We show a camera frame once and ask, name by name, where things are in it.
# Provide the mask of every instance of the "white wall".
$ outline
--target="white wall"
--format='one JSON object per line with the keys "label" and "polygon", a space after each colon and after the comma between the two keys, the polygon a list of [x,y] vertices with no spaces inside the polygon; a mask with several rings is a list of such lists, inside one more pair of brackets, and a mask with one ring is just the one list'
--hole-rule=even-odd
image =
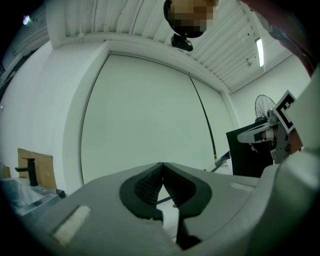
{"label": "white wall", "polygon": [[200,170],[214,166],[210,133],[196,90],[188,75],[173,68],[110,55],[85,113],[84,183],[157,162]]}
{"label": "white wall", "polygon": [[255,101],[266,95],[277,103],[289,90],[296,98],[303,92],[310,77],[300,60],[292,55],[268,73],[231,94],[241,127],[253,124],[256,119]]}
{"label": "white wall", "polygon": [[[3,111],[0,112],[0,161],[10,167],[12,177],[18,176],[15,171],[18,148],[52,155],[57,188],[69,192],[62,154],[67,115],[80,80],[100,47],[101,43],[87,43],[52,50],[48,42],[26,61],[13,78],[1,101]],[[100,67],[101,64],[91,70],[92,79],[86,81],[87,88],[90,88]],[[84,103],[78,109],[81,113],[83,106]]]}
{"label": "white wall", "polygon": [[233,131],[235,128],[220,93],[211,89],[197,79],[192,80],[199,93],[208,117],[214,140],[216,156],[219,159],[229,151],[226,133]]}

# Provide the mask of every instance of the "corrugated ceiling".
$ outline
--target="corrugated ceiling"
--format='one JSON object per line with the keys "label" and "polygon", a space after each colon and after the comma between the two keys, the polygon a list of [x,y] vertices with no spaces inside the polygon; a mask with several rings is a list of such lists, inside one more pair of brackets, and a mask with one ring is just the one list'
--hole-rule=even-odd
{"label": "corrugated ceiling", "polygon": [[[174,34],[163,15],[164,0],[66,0],[65,36],[83,32],[124,33],[171,46]],[[214,73],[231,92],[267,72],[291,53],[274,40],[238,0],[221,0],[213,26],[191,39],[185,52]],[[265,66],[260,67],[255,40],[261,37]]]}

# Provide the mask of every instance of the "black panel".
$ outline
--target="black panel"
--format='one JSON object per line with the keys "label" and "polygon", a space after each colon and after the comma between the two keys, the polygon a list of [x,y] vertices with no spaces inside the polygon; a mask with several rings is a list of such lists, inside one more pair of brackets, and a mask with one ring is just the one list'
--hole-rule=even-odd
{"label": "black panel", "polygon": [[254,144],[251,150],[248,143],[240,143],[237,136],[249,129],[265,124],[266,120],[258,121],[246,127],[226,133],[228,139],[233,175],[260,178],[267,166],[273,165],[274,161],[270,153],[269,142]]}

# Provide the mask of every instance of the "white backdrop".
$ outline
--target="white backdrop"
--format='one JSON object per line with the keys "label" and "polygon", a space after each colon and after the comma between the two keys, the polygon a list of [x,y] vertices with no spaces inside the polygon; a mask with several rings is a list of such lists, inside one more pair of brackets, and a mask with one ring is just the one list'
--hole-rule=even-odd
{"label": "white backdrop", "polygon": [[195,78],[192,78],[192,81],[199,93],[211,126],[216,156],[220,158],[229,151],[226,133],[235,128],[220,93]]}
{"label": "white backdrop", "polygon": [[195,88],[188,75],[175,69],[111,55],[93,87],[84,118],[84,183],[156,162],[201,170],[214,166],[210,133]]}

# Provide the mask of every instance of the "white ceiling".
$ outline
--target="white ceiling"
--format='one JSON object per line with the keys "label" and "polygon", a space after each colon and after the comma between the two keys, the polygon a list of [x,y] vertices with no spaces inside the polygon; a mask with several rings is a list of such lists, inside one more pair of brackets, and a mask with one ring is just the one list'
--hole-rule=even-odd
{"label": "white ceiling", "polygon": [[[65,37],[81,32],[122,33],[171,46],[174,34],[163,14],[164,0],[66,0]],[[260,67],[255,44],[262,38],[265,65]],[[234,92],[267,72],[291,53],[263,29],[256,15],[238,0],[220,0],[213,26],[192,38],[184,53],[210,70]]]}

